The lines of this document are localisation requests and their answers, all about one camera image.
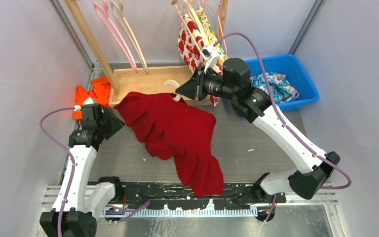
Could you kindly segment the lemon print skirt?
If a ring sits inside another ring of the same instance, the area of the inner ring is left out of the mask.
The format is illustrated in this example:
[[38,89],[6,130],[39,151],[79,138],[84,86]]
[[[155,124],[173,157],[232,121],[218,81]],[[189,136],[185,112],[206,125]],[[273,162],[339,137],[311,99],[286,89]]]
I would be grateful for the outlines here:
[[[217,29],[211,25],[211,22],[207,16],[206,9],[211,10],[213,13],[215,13],[217,17]],[[198,9],[195,10],[197,17],[202,25],[202,29],[205,32],[205,35],[207,37],[207,41],[210,45],[215,44],[223,35],[223,21],[221,18],[221,11],[220,6],[216,11],[209,6],[208,4],[199,6]],[[227,60],[227,45],[225,40],[223,40],[221,43],[218,43],[216,45],[216,51],[219,54],[218,64],[221,66],[225,60]]]

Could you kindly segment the thin pink wire hanger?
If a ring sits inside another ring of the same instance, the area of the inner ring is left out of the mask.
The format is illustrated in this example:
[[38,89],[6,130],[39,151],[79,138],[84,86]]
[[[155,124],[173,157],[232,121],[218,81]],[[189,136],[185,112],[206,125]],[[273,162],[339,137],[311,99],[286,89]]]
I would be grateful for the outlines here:
[[211,5],[207,3],[206,0],[202,1],[202,8],[208,7],[211,9],[217,16],[218,19],[218,35],[217,39],[220,39],[224,36],[224,26],[227,16],[227,7],[228,7],[228,0],[220,0],[217,10],[215,10]]

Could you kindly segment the blue floral cloth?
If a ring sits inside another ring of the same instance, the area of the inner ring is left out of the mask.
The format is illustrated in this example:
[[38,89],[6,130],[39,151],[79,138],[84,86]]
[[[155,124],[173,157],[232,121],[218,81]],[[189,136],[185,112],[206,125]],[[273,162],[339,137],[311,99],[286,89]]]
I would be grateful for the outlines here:
[[[276,104],[295,101],[299,98],[300,93],[290,85],[285,74],[267,72],[266,78]],[[250,79],[252,86],[269,94],[263,74],[251,76]]]

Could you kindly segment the cream wooden hanger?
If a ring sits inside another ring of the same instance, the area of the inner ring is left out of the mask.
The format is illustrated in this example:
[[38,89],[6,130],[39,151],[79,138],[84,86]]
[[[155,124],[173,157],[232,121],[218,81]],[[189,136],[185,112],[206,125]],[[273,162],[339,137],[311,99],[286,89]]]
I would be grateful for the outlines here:
[[[204,42],[204,46],[206,45],[209,45],[208,44],[208,38],[207,38],[207,35],[205,33],[205,30],[204,30],[204,27],[201,23],[201,21],[199,20],[198,18],[198,15],[195,11],[195,8],[193,7],[193,4],[194,4],[194,0],[172,0],[171,1],[171,5],[175,7],[178,15],[179,15],[179,18],[181,20],[181,22],[184,24],[185,28],[187,29],[188,33],[190,33],[190,28],[189,26],[187,25],[185,19],[184,19],[184,16],[185,14],[188,14],[190,19],[195,23],[198,31],[199,31],[199,35],[201,36],[201,39],[202,41]],[[192,40],[194,41],[194,43],[196,44],[196,48],[201,51],[201,49],[204,47],[199,47],[199,45],[196,43],[196,38],[193,37],[193,35],[190,35],[190,37],[192,38]]]

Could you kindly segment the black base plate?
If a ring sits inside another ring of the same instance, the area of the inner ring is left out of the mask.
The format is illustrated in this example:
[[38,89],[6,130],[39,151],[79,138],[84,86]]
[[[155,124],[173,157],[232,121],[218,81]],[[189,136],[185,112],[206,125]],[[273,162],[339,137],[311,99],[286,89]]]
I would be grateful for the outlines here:
[[259,197],[259,189],[249,183],[225,183],[220,195],[197,197],[189,186],[178,182],[123,182],[123,195],[114,197],[109,205],[123,205],[136,209],[150,201],[148,209],[203,210],[208,206],[214,210],[242,210],[256,204],[269,206],[273,197]]

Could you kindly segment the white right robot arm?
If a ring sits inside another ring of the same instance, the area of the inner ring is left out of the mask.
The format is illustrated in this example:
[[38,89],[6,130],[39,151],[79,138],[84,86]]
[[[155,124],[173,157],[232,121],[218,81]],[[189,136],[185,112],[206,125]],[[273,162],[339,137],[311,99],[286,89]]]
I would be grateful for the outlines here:
[[250,68],[242,59],[227,59],[222,74],[199,66],[175,92],[194,101],[208,95],[229,99],[238,115],[265,132],[293,161],[296,169],[265,173],[254,183],[254,196],[259,202],[268,202],[274,194],[285,192],[312,199],[340,162],[336,152],[327,153],[315,146],[283,116],[278,106],[273,106],[265,91],[252,86]]

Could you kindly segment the red poppy print cloth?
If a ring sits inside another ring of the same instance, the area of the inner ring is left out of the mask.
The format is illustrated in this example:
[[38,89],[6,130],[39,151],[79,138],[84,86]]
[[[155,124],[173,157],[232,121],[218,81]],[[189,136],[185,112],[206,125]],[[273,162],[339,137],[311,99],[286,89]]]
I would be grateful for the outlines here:
[[201,57],[200,52],[196,48],[196,44],[194,43],[190,35],[193,35],[193,37],[196,38],[196,43],[199,45],[199,47],[203,47],[204,42],[202,41],[201,36],[199,35],[199,31],[195,23],[190,19],[188,14],[185,14],[184,19],[190,28],[190,33],[188,33],[184,24],[181,23],[177,41],[178,52],[185,64],[187,65],[187,67],[189,68],[189,70],[193,73],[196,67],[205,64],[205,60]]

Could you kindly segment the dark red cloth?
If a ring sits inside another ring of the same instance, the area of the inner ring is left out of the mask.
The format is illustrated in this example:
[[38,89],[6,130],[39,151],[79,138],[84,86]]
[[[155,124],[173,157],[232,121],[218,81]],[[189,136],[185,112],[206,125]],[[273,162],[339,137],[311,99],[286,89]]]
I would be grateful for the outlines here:
[[173,158],[179,180],[198,198],[224,192],[224,176],[211,151],[214,115],[183,99],[176,102],[170,93],[130,92],[114,109],[152,157]]

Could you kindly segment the wooden hanger rack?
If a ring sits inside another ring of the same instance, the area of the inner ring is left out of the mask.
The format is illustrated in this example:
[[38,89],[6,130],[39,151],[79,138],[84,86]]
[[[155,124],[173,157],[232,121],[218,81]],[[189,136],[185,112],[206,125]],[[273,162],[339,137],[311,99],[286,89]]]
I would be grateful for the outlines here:
[[140,45],[148,74],[144,72],[132,43],[114,17],[111,0],[107,0],[108,12],[135,59],[137,73],[132,70],[125,54],[99,19],[92,4],[94,1],[99,5],[103,2],[86,1],[90,7],[88,13],[80,9],[76,0],[66,1],[66,6],[111,84],[110,106],[120,103],[132,91],[144,94],[172,93],[173,89],[163,84],[166,80],[173,79],[181,85],[190,79],[193,73],[178,52],[177,41],[182,22],[171,0],[123,0],[125,18]]

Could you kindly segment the blue plastic bin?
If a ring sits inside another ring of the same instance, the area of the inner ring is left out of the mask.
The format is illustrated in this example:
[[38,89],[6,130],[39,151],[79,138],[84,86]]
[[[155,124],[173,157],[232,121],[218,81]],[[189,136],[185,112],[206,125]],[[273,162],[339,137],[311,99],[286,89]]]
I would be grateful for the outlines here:
[[[315,85],[296,56],[283,54],[265,57],[262,62],[266,73],[285,74],[290,85],[300,93],[299,98],[295,101],[277,104],[282,112],[299,110],[303,106],[319,99],[319,93]],[[251,76],[263,73],[258,59],[245,60],[245,64],[250,68]]]

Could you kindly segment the thick pink hanger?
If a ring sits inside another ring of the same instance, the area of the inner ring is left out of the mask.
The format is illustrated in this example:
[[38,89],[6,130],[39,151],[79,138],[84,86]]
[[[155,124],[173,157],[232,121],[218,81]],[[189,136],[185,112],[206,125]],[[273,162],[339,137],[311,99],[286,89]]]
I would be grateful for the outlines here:
[[108,29],[108,31],[110,32],[110,34],[112,35],[112,37],[114,38],[118,46],[121,48],[121,50],[125,54],[130,66],[132,67],[132,70],[135,73],[137,73],[138,69],[137,69],[135,59],[132,56],[132,53],[127,43],[125,42],[123,36],[119,32],[118,27],[116,26],[116,24],[113,22],[113,20],[110,17],[110,14],[108,12],[109,10],[108,2],[104,0],[102,2],[102,5],[99,5],[96,1],[94,1],[92,4],[99,19],[106,26],[106,28]]

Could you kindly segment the orange cloth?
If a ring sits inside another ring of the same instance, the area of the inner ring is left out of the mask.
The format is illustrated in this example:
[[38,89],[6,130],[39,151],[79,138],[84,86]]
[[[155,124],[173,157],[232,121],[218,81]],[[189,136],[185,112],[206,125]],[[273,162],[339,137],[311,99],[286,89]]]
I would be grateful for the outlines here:
[[83,102],[91,97],[95,99],[97,103],[100,103],[104,107],[109,106],[109,97],[111,92],[111,84],[107,77],[101,77],[93,79],[90,82],[92,88],[89,91],[85,91],[83,86],[78,85],[75,92],[75,105],[82,106]]

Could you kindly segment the beige wooden hanger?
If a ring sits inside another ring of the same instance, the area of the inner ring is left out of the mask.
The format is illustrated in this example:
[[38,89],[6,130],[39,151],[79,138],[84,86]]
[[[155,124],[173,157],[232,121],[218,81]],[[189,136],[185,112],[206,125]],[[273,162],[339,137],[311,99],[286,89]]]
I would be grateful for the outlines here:
[[142,50],[140,48],[140,45],[135,37],[135,34],[132,30],[132,28],[130,27],[127,19],[125,18],[125,15],[124,15],[124,12],[123,12],[123,1],[122,0],[118,0],[118,2],[112,0],[110,1],[110,6],[111,6],[111,9],[112,9],[112,13],[115,17],[115,19],[117,20],[117,22],[120,24],[120,26],[123,28],[124,32],[126,33],[127,37],[129,38],[130,42],[132,43],[139,59],[140,59],[140,63],[141,63],[141,66],[144,70],[144,72],[146,74],[149,73],[149,69],[148,69],[148,66],[147,66],[147,63],[146,63],[146,60],[144,58],[144,55],[142,53]]
[[181,99],[182,99],[182,96],[181,94],[178,94],[176,92],[176,89],[180,87],[179,83],[173,79],[168,79],[166,80],[164,83],[164,86],[166,87],[170,87],[171,89],[173,89],[173,96],[172,96],[172,99],[175,101],[175,102],[179,102]]

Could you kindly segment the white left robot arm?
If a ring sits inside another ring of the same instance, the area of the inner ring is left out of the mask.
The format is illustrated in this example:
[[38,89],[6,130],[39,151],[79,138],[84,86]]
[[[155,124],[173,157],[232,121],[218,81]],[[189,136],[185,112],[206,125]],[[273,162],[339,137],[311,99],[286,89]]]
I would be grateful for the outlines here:
[[39,224],[49,237],[93,237],[97,231],[97,218],[109,204],[120,203],[124,188],[119,177],[105,176],[98,180],[89,197],[85,196],[89,174],[100,145],[124,127],[108,107],[91,102],[75,106],[82,114],[80,129],[69,135],[64,146],[43,127],[46,114],[39,122],[41,131],[68,155],[69,161],[60,191],[52,208],[43,212]]

